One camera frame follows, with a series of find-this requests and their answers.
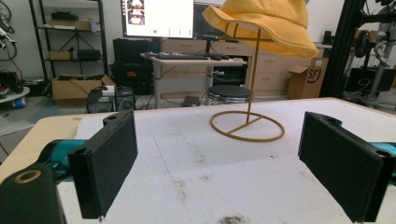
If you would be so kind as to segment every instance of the speaker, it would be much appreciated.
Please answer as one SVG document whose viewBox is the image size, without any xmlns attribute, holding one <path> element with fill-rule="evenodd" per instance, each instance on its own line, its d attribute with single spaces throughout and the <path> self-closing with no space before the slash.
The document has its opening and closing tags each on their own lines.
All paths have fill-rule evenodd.
<svg viewBox="0 0 396 224">
<path fill-rule="evenodd" d="M 134 110 L 134 92 L 130 87 L 122 87 L 116 90 L 116 110 Z"/>
<path fill-rule="evenodd" d="M 322 44 L 323 45 L 331 45 L 332 44 L 332 32 L 331 31 L 324 32 Z"/>
<path fill-rule="evenodd" d="M 87 114 L 113 112 L 112 97 L 103 96 L 102 89 L 93 89 L 87 98 Z"/>
</svg>

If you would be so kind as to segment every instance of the circular stand base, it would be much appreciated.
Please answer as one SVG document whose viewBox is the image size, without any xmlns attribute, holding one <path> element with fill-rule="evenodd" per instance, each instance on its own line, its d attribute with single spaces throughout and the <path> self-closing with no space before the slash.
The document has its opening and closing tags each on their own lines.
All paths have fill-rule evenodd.
<svg viewBox="0 0 396 224">
<path fill-rule="evenodd" d="M 228 132 L 224 132 L 223 130 L 221 130 L 220 128 L 218 128 L 218 127 L 215 125 L 214 120 L 215 120 L 215 118 L 220 117 L 221 115 L 226 115 L 226 114 L 246 114 L 247 116 L 252 115 L 252 116 L 255 116 L 255 117 L 257 117 L 257 118 L 255 118 L 255 119 L 252 120 L 252 121 L 249 121 L 249 120 L 247 119 L 247 122 L 246 122 L 245 124 L 243 124 L 243 125 L 241 125 L 241 126 L 235 128 L 235 129 L 233 129 L 233 130 L 230 130 L 230 131 L 228 131 Z M 260 120 L 260 119 L 267 119 L 267 120 L 270 120 L 270 121 L 273 122 L 276 126 L 279 127 L 281 133 L 280 133 L 279 135 L 275 136 L 275 137 L 270 137 L 270 138 L 249 138 L 249 137 L 243 137 L 243 136 L 239 136 L 239 135 L 233 134 L 234 132 L 243 129 L 243 128 L 247 127 L 248 125 L 250 125 L 251 123 L 256 122 L 256 121 L 258 121 L 258 120 Z M 221 133 L 221 134 L 223 134 L 223 135 L 225 135 L 225 136 L 227 136 L 227 137 L 231 137 L 231 138 L 234 138 L 234 139 L 237 139 L 237 140 L 242 140 L 242 141 L 247 141 L 247 142 L 273 142 L 273 141 L 275 141 L 275 140 L 280 139 L 280 138 L 283 137 L 283 135 L 285 134 L 285 128 L 284 128 L 284 127 L 282 126 L 282 124 L 280 124 L 278 121 L 276 121 L 276 120 L 274 120 L 274 119 L 271 119 L 271 118 L 268 118 L 268 117 L 266 117 L 266 116 L 264 116 L 264 115 L 261 115 L 261 114 L 251 113 L 251 112 L 248 113 L 247 111 L 232 110 L 232 111 L 223 111 L 223 112 L 219 112 L 219 113 L 213 115 L 212 118 L 210 118 L 210 125 L 211 125 L 212 128 L 213 128 L 214 130 L 216 130 L 218 133 Z"/>
</svg>

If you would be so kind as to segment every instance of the keyboard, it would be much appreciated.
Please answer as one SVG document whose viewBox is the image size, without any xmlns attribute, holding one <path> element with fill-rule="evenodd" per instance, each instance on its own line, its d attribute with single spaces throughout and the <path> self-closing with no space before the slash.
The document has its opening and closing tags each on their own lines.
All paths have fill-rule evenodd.
<svg viewBox="0 0 396 224">
<path fill-rule="evenodd" d="M 204 57 L 220 57 L 221 59 L 228 59 L 228 56 L 222 53 L 182 52 L 182 54 Z"/>
<path fill-rule="evenodd" d="M 159 60 L 208 60 L 205 56 L 199 55 L 172 55 L 172 54 L 158 54 L 154 56 Z"/>
</svg>

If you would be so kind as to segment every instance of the cardboard box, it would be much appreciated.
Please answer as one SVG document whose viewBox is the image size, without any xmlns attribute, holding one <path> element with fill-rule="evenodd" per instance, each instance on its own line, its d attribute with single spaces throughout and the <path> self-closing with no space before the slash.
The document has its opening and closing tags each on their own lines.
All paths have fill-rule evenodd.
<svg viewBox="0 0 396 224">
<path fill-rule="evenodd" d="M 116 86 L 107 75 L 59 76 L 52 80 L 52 96 L 56 105 L 85 105 L 90 91 L 104 85 Z"/>
<path fill-rule="evenodd" d="M 86 30 L 91 31 L 91 22 L 90 21 L 60 21 L 60 20 L 50 20 L 49 25 L 59 25 L 65 26 L 64 29 L 70 29 L 67 26 L 74 26 L 76 30 Z"/>
<path fill-rule="evenodd" d="M 73 53 L 66 50 L 52 50 L 49 52 L 51 60 L 72 60 Z"/>
<path fill-rule="evenodd" d="M 288 98 L 294 100 L 319 97 L 328 61 L 327 58 L 313 58 L 309 66 L 293 65 L 289 69 L 291 79 Z"/>
</svg>

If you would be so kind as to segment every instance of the black metal frame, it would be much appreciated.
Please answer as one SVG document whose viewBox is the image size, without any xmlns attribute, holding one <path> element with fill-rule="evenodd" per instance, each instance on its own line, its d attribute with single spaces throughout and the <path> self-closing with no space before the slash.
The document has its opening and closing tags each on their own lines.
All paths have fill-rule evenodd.
<svg viewBox="0 0 396 224">
<path fill-rule="evenodd" d="M 342 76 L 347 66 L 356 30 L 364 23 L 396 20 L 396 15 L 364 15 L 362 10 L 365 2 L 366 0 L 346 0 L 344 2 L 320 97 L 342 97 L 340 94 L 344 88 L 341 85 Z"/>
</svg>

